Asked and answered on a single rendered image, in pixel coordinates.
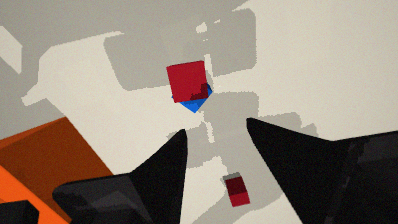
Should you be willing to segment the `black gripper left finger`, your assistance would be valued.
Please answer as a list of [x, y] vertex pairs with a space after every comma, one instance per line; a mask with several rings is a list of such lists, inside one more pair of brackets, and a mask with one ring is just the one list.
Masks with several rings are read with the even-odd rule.
[[180, 224], [187, 156], [186, 130], [180, 129], [130, 173], [68, 182], [52, 197], [71, 219], [134, 209], [144, 224]]

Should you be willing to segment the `blue cube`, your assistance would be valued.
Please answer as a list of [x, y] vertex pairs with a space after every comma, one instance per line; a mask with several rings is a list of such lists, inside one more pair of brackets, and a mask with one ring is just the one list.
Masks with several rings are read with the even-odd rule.
[[[211, 93], [212, 93], [212, 89], [211, 89], [210, 85], [208, 85], [208, 84], [207, 84], [207, 89], [208, 89], [208, 97], [209, 97], [211, 95]], [[191, 100], [191, 101], [185, 101], [185, 102], [179, 102], [179, 103], [182, 104], [183, 106], [185, 106], [186, 108], [188, 108], [193, 113], [196, 113], [197, 110], [202, 106], [202, 104], [206, 100], [207, 100], [207, 98], [198, 99], [198, 100]]]

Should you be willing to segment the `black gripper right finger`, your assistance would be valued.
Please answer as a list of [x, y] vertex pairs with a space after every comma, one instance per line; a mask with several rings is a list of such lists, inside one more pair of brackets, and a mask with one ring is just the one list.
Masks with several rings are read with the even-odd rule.
[[302, 224], [333, 224], [354, 167], [398, 157], [398, 131], [330, 141], [252, 117], [246, 124]]

